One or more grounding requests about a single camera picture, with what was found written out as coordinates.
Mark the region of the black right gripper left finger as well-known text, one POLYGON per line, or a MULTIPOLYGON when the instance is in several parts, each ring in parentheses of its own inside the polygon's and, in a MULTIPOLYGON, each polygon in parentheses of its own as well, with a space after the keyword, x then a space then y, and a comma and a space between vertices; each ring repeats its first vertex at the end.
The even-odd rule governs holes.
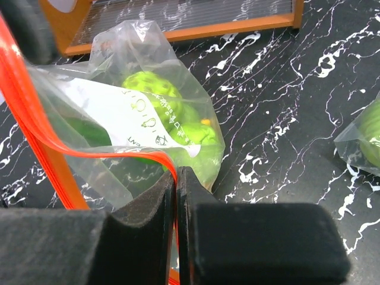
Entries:
POLYGON ((165 173, 114 213, 1 210, 1 283, 167 284, 174 188, 165 173))

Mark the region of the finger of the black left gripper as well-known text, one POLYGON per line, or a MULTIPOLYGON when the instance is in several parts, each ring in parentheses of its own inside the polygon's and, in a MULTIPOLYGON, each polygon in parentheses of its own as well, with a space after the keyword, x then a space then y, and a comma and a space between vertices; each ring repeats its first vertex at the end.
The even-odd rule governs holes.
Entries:
POLYGON ((1 0, 1 15, 23 56, 32 64, 52 64, 57 46, 38 1, 1 0))

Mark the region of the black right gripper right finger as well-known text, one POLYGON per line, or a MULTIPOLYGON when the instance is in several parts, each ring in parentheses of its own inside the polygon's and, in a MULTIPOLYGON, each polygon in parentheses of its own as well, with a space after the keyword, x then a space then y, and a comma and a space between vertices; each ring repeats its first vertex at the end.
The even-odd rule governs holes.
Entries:
POLYGON ((190 167, 176 188, 182 284, 343 284, 350 261, 332 217, 309 203, 217 200, 190 167))

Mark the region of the yellow fake banana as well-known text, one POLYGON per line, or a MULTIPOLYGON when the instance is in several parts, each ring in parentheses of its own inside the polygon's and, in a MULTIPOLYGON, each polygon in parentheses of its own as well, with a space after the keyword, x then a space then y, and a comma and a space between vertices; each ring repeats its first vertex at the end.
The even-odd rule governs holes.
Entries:
POLYGON ((204 125, 210 125, 211 121, 209 119, 202 119, 201 123, 204 124, 204 125))

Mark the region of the dark green fake cucumber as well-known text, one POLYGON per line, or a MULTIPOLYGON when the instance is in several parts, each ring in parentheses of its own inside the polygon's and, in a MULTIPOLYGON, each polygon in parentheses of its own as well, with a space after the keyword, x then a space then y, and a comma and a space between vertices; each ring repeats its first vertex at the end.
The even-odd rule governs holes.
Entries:
POLYGON ((111 146, 111 140, 107 131, 98 123, 88 119, 66 117, 64 121, 77 131, 90 147, 111 146))

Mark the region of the clear zip bag red seal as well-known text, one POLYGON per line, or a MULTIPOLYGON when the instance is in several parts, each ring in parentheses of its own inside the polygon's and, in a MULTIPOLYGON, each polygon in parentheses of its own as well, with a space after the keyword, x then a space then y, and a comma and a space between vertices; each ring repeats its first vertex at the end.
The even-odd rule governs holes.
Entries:
POLYGON ((176 166, 162 148, 142 145, 166 129, 146 94, 122 87, 140 71, 170 81, 224 145, 208 95, 155 22, 124 21, 98 34, 88 62, 38 66, 24 58, 1 18, 1 93, 65 210, 114 213, 165 173, 176 187, 179 169, 189 167, 176 166), (66 117, 98 123, 112 145, 90 147, 66 117))

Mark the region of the bumpy green fake fruit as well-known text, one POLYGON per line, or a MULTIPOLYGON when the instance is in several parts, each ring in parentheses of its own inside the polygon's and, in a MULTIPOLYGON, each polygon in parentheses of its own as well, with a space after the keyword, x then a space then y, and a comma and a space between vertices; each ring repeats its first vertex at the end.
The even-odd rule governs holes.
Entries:
POLYGON ((190 104, 181 101, 178 89, 168 80, 150 71, 140 71, 127 77, 122 87, 141 91, 149 98, 166 131, 175 122, 200 122, 199 113, 190 104))

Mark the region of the smooth green fake fruit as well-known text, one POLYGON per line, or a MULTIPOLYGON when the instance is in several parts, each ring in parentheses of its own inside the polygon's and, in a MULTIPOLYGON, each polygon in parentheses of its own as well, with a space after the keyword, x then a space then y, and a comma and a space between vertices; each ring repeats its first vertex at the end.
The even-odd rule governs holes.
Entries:
POLYGON ((176 166, 191 167, 202 181, 218 174, 224 151, 213 127, 201 122, 183 123, 170 132, 156 131, 142 145, 162 148, 176 166))

